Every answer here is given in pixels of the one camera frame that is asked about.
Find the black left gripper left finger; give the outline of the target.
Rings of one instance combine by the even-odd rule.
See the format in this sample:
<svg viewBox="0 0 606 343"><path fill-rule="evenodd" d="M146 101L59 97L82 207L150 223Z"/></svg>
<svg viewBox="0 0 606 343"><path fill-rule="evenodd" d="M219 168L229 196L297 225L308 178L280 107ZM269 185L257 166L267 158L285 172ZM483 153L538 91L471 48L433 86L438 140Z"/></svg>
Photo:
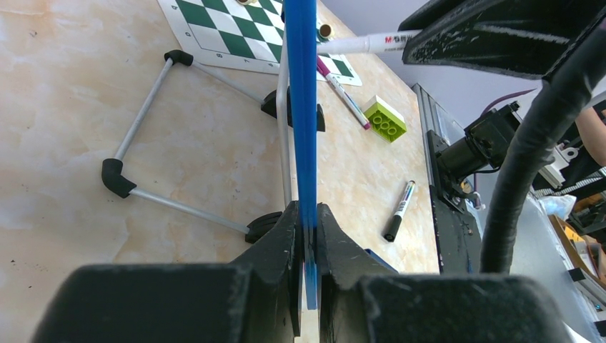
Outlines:
<svg viewBox="0 0 606 343"><path fill-rule="evenodd" d="M299 202L250 224L252 245L232 261L248 272L240 315L239 342L293 342L301 335L302 230Z"/></svg>

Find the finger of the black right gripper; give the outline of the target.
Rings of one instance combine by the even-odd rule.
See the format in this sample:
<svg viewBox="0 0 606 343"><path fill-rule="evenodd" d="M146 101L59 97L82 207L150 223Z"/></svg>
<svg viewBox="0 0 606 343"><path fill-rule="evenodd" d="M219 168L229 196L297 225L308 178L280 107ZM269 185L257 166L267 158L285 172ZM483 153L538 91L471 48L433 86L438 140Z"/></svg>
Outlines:
<svg viewBox="0 0 606 343"><path fill-rule="evenodd" d="M419 32L402 61L542 79L603 19L604 1L428 1L398 27Z"/></svg>

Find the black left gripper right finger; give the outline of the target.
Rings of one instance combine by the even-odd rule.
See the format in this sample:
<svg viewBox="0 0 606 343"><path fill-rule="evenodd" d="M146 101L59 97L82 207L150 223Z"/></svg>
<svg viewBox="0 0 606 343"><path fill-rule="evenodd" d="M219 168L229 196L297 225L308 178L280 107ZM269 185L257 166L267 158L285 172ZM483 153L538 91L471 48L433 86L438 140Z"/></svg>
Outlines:
<svg viewBox="0 0 606 343"><path fill-rule="evenodd" d="M359 280L397 272L371 257L349 237L327 204L317 205L316 236L320 341L373 342Z"/></svg>

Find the red whiteboard marker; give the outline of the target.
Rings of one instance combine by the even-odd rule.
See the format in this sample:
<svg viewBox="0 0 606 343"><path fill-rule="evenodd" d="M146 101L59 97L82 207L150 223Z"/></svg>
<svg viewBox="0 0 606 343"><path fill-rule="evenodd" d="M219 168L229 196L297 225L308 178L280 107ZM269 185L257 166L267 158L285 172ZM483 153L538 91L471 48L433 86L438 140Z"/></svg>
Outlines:
<svg viewBox="0 0 606 343"><path fill-rule="evenodd" d="M363 54L403 50L408 41L421 30L370 34L351 38L333 39L317 45L318 54Z"/></svg>

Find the blue framed whiteboard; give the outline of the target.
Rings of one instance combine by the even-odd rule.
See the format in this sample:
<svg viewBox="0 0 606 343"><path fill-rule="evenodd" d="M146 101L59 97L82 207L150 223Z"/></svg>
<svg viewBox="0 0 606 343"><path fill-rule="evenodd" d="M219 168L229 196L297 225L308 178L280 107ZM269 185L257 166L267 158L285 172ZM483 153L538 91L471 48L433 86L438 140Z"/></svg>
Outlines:
<svg viewBox="0 0 606 343"><path fill-rule="evenodd" d="M297 165L299 191L299 217L297 223L304 234L304 276L308 309L319 307L319 281L316 261L317 248L317 88L315 80L316 43L314 40L314 20L317 6L313 1L294 1L287 4L287 19L293 20L292 26L284 29L282 58L279 66L277 98L277 119L279 122L279 151L282 168L284 200L292 198L289 138L287 112L292 111L294 130L294 150ZM104 186L122 199L136 195L144 199L163 204L187 214L209 220L224 227L248 234L249 228L228 219L218 217L200 209L187 206L174 200L138 189L136 184L123 177L122 158L141 126L149 107L161 88L168 71L175 64L191 66L194 57L185 51L176 49L165 55L165 64L149 95L142 105L131 127L125 134L114 157L105 159L101 167L101 180Z"/></svg>

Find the person's forearm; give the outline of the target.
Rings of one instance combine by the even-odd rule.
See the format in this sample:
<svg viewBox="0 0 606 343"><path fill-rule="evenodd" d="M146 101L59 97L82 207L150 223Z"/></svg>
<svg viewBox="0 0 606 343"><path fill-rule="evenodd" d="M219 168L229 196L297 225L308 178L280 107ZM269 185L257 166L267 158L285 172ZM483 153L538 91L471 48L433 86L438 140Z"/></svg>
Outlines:
<svg viewBox="0 0 606 343"><path fill-rule="evenodd" d="M592 108L583 109L575 120L582 143L594 161L605 167L605 124Z"/></svg>

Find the blue whiteboard marker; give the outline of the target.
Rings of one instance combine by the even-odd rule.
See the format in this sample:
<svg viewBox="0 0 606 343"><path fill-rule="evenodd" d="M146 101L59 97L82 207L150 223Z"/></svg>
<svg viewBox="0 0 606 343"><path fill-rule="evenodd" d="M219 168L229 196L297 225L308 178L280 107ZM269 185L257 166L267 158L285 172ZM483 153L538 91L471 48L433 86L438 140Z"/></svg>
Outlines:
<svg viewBox="0 0 606 343"><path fill-rule="evenodd" d="M383 267L389 269L390 271L395 272L396 274L399 273L395 268L393 268L390 264L388 264L385 260L383 260L378 254L373 252L371 249L365 249L365 251L371 258L373 258L373 260L375 260L377 263L381 264Z"/></svg>

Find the black whiteboard marker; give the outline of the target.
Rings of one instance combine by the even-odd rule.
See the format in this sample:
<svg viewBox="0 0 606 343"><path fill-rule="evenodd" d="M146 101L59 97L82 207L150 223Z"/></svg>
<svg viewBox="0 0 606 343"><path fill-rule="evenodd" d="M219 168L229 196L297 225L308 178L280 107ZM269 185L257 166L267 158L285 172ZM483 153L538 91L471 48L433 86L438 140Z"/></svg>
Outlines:
<svg viewBox="0 0 606 343"><path fill-rule="evenodd" d="M402 223L404 214L407 210L407 207L409 206L409 204L411 202L415 188L416 188L415 181L411 180L411 181L407 182L407 185L404 189L403 197L399 201L399 204L397 205L397 208L396 208L394 214L392 215L392 218L390 219L389 224L387 225L387 230L383 234L383 238L387 242L393 242L395 240L395 237L397 236L397 232L399 231L400 225Z"/></svg>

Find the purple whiteboard marker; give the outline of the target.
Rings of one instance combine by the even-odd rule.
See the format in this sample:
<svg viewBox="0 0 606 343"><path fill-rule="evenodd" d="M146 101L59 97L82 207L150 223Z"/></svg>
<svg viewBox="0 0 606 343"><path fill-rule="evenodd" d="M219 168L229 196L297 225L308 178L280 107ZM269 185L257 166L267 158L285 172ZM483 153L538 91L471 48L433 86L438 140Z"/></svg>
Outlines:
<svg viewBox="0 0 606 343"><path fill-rule="evenodd" d="M361 109L357 106L354 100L349 96L349 94L345 91L344 87L335 79L330 70L326 67L321 58L317 57L317 71L327 80L329 85L333 88L336 94L341 98L341 100L345 103L348 109L355 116L357 121L362 125L365 130L371 128L370 122L364 116Z"/></svg>

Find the green white toy brick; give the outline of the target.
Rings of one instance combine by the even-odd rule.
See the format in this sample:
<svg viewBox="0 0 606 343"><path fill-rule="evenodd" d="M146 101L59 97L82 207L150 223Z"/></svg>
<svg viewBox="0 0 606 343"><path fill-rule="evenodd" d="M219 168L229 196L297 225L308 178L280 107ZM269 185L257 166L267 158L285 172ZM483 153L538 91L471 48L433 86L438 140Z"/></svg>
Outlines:
<svg viewBox="0 0 606 343"><path fill-rule="evenodd" d="M407 133L404 117L378 95L374 95L362 107L362 112L372 130L389 143Z"/></svg>

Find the small wooden chess piece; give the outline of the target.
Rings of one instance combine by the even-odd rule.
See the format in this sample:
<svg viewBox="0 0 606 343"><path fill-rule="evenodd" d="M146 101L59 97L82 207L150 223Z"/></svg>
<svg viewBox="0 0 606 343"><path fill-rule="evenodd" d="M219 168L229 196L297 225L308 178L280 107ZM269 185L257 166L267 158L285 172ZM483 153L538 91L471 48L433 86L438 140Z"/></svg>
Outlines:
<svg viewBox="0 0 606 343"><path fill-rule="evenodd" d="M317 33L321 40L328 40L334 36L334 30L329 24L321 24L317 29Z"/></svg>

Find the green white chess mat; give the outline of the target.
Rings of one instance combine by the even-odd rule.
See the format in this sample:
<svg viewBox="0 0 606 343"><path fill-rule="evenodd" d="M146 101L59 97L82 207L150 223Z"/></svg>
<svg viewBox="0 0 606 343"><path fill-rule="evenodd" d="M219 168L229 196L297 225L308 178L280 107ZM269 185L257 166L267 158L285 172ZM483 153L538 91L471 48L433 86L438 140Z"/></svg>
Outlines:
<svg viewBox="0 0 606 343"><path fill-rule="evenodd" d="M160 1L183 51L209 66L277 74L282 55L282 1Z"/></svg>

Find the light wooden chess piece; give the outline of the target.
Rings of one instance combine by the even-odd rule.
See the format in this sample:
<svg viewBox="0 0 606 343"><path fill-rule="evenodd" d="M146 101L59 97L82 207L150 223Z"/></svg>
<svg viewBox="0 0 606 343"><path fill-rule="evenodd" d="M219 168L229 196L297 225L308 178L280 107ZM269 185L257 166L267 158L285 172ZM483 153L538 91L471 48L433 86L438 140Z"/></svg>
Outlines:
<svg viewBox="0 0 606 343"><path fill-rule="evenodd" d="M258 1L257 0L236 0L236 2L238 4L240 4L240 5L242 5L242 6L246 6L246 5L249 5L249 4L255 4Z"/></svg>

